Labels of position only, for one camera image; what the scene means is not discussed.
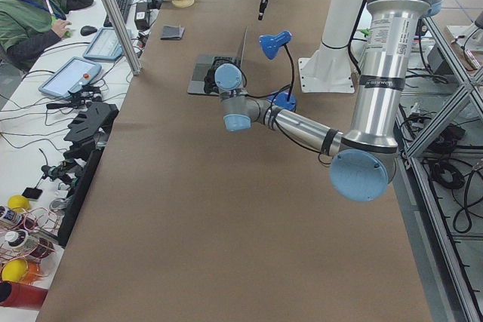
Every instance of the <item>person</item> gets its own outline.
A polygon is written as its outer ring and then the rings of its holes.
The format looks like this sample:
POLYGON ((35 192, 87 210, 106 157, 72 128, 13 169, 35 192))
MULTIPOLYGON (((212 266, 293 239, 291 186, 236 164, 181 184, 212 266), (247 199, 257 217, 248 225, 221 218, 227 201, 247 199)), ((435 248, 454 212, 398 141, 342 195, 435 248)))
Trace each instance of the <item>person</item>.
POLYGON ((66 14, 86 8, 94 0, 0 0, 0 44, 8 58, 30 69, 45 48, 66 37, 66 14))

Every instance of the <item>bottle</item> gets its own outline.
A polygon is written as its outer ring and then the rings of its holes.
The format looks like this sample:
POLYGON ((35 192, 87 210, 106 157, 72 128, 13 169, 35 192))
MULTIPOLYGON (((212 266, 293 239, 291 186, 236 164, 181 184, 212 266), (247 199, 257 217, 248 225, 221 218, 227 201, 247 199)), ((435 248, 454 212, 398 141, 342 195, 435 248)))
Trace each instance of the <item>bottle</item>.
POLYGON ((29 234, 27 230, 12 230, 5 234, 8 245, 16 252, 28 254, 34 258, 45 258, 54 251, 54 245, 45 238, 29 234))
POLYGON ((0 229, 13 230, 24 228, 33 230, 37 222, 29 217, 13 211, 10 207, 0 206, 0 229))

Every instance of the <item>black box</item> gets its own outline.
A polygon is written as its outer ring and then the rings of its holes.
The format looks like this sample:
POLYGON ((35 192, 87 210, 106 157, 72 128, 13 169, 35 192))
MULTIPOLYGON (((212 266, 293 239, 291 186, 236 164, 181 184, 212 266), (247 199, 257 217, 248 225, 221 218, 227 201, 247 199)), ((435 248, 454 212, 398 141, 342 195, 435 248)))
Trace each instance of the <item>black box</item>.
POLYGON ((137 30, 149 29, 149 14, 148 3, 139 2, 136 3, 136 14, 134 15, 134 24, 136 24, 137 30))

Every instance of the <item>computer mouse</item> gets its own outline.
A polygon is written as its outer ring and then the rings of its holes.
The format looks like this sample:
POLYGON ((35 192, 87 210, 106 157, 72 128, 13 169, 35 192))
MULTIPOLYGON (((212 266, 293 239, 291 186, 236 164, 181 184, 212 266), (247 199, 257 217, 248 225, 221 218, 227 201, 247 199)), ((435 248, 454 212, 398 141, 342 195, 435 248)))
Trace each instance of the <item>computer mouse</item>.
POLYGON ((83 26, 81 28, 81 35, 86 36, 92 33, 97 32, 97 28, 95 26, 83 26))

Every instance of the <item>metal pole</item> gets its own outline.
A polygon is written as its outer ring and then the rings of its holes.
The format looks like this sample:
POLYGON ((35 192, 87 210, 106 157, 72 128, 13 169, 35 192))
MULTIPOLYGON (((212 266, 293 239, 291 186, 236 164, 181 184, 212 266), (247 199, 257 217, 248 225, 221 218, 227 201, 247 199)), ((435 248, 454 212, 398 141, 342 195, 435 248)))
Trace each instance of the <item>metal pole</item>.
POLYGON ((131 37, 128 34, 124 20, 122 19, 121 12, 115 0, 101 0, 104 4, 104 8, 109 15, 114 31, 118 37, 119 43, 121 44, 124 55, 128 60, 129 66, 133 75, 139 75, 141 73, 141 64, 137 59, 137 55, 134 52, 133 45, 131 44, 131 37))

